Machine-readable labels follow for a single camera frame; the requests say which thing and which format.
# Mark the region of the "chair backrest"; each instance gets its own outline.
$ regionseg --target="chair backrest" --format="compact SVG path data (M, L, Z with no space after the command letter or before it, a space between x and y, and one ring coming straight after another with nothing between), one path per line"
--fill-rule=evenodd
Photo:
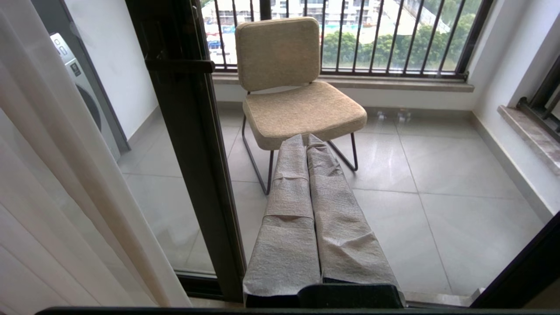
M239 82L247 91L300 85L319 76L319 23L312 17L243 23L235 30Z

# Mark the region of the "chair seat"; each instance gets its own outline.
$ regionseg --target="chair seat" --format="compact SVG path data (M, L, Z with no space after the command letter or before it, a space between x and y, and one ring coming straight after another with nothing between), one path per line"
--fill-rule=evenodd
M249 94L243 102L255 140L263 150L278 150L282 141L310 133L323 141L360 130L367 121L358 103L326 82L297 89Z

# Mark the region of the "metal chair leg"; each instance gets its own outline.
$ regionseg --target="metal chair leg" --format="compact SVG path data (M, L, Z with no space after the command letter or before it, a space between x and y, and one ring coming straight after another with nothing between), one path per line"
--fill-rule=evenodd
M350 168L350 170L355 172L358 170L358 156L356 155L356 140L354 140L353 132L350 134L350 137L352 138L352 151L354 153L354 165L350 164L350 161L348 161L348 159L344 156L344 154L342 154L342 152L337 148L336 145L334 145L334 143L331 140L327 141L327 143L330 144L334 152L336 152L337 155L342 159L342 162L344 162L346 166Z
M255 169L256 177L259 179L260 186L262 187L265 196L268 196L268 194L270 193L270 182L272 181L272 164L274 163L274 150L270 151L270 162L268 164L268 182L265 187L263 178L260 176L259 168L256 166L255 159L253 158L253 154L251 153L251 149L249 148L249 144L247 143L247 139L245 138L246 121L247 121L247 116L243 115L243 126L241 126L241 137L243 138L243 143L245 144L247 153L249 153L249 158L251 159L251 163L253 165L253 168Z

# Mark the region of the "door frame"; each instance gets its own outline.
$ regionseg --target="door frame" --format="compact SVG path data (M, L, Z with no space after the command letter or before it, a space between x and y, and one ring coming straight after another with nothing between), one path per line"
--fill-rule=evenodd
M202 12L196 0L126 3L217 276L179 279L206 289L217 281L224 300L242 303L246 262L211 71L205 71L213 62Z

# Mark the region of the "metal railing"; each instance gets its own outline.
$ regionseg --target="metal railing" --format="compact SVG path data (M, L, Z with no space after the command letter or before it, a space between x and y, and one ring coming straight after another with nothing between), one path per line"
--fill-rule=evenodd
M209 48L218 72L237 71L233 33L239 23L259 18L312 16L321 28L321 74L463 80L467 78L468 62L493 2L210 1L214 5L203 3L203 15L208 25ZM213 31L215 27L212 25L217 25L217 32ZM211 40L218 36L219 42Z
M531 101L522 97L517 107L560 142L560 56Z

